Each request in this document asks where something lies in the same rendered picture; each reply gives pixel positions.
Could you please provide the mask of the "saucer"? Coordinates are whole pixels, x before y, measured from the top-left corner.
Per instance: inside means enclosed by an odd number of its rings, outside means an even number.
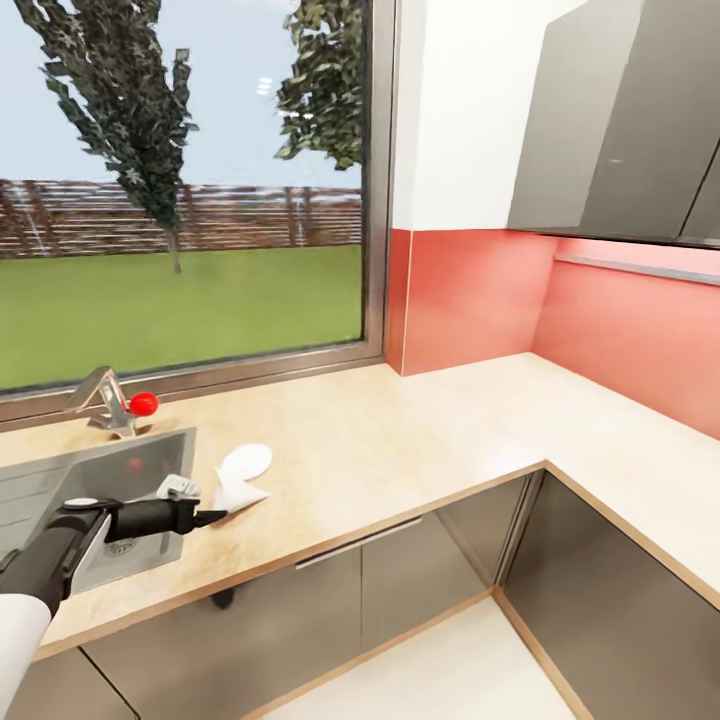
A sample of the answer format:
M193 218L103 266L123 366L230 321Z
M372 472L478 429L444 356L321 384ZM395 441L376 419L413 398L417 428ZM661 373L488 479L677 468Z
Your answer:
M263 474L274 461L274 454L269 447L261 444L250 444L232 451L222 464L222 471L226 471L241 479L251 480Z

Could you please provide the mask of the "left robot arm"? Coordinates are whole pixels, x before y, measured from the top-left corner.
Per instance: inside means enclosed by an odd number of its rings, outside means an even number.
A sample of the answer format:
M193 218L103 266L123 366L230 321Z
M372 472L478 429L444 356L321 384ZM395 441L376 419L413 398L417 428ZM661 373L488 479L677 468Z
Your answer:
M193 516L202 492L192 479L167 475L157 499L65 501L24 551L14 549L0 561L0 720L60 602L74 591L99 547L167 531L188 534L230 514L213 509Z

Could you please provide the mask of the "paper coffee filter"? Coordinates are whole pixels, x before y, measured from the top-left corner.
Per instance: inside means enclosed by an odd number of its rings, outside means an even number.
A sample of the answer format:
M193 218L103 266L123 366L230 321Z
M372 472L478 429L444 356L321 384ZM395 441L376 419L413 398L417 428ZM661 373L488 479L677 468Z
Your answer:
M251 487L245 481L233 477L226 471L217 469L217 473L220 477L220 483L217 487L214 509L225 509L229 513L233 513L270 495L265 491L261 491L261 489Z

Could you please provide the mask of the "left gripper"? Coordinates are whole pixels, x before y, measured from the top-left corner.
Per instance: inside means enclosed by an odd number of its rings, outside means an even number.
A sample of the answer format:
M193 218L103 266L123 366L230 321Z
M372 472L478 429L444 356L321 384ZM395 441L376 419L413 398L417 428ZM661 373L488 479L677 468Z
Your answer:
M143 508L143 520L137 537L155 535L173 531L177 535L188 534L196 527L211 525L215 521L228 516L225 509L198 510L194 515L195 506L201 504L198 498L182 498L173 500L149 499L140 501Z

